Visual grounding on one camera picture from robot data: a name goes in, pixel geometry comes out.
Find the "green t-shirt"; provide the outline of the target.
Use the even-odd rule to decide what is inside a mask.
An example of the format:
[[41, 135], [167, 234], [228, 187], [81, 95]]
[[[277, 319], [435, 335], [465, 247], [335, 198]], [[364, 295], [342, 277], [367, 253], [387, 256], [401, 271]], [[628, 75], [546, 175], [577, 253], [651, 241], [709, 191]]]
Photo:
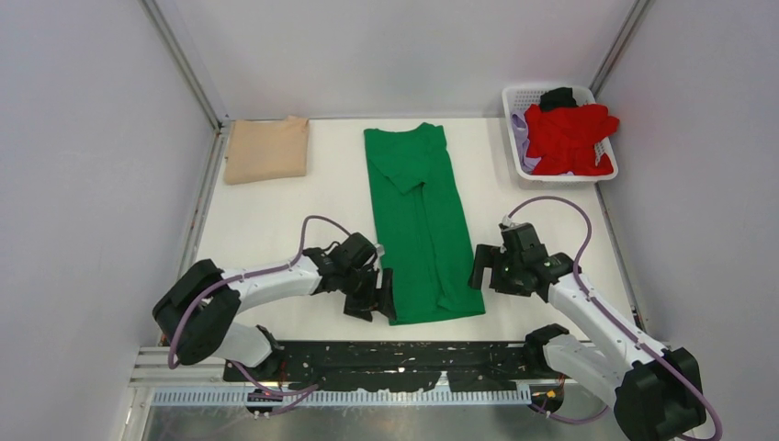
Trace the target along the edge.
[[474, 252], [445, 130], [364, 131], [371, 205], [381, 259], [393, 270], [393, 325], [482, 315], [469, 286]]

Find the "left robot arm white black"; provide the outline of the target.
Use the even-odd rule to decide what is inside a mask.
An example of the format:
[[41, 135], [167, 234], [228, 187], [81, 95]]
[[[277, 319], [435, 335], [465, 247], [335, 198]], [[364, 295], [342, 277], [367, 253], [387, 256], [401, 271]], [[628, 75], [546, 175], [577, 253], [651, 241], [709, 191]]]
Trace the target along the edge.
[[354, 232], [327, 248], [302, 247], [289, 261], [270, 266], [226, 270], [200, 260], [156, 303], [152, 316], [176, 366], [215, 356], [257, 368], [278, 347], [265, 327], [236, 318], [267, 303], [338, 291], [345, 296], [344, 314], [371, 322], [378, 312], [395, 320], [393, 271], [380, 263], [382, 255], [380, 245]]

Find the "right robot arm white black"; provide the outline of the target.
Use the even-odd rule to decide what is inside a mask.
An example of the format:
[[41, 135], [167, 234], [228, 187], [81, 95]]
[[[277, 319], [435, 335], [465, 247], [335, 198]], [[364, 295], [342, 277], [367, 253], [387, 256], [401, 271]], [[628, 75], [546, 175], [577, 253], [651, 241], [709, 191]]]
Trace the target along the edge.
[[476, 248], [469, 285], [486, 270], [494, 291], [536, 294], [571, 320], [585, 345], [552, 323], [525, 337], [525, 358], [539, 370], [575, 380], [610, 408], [630, 440], [671, 440], [706, 422], [700, 369], [687, 350], [669, 349], [619, 315], [575, 260], [549, 254], [529, 223], [501, 225], [501, 245]]

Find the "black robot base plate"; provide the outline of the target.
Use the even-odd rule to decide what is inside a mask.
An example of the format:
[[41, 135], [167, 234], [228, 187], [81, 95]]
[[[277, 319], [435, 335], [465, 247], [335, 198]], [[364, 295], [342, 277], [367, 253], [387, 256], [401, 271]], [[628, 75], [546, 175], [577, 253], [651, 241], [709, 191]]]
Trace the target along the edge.
[[529, 358], [521, 342], [284, 341], [250, 369], [272, 386], [320, 391], [429, 391], [446, 380], [455, 391], [503, 391], [515, 383], [558, 385], [561, 375]]

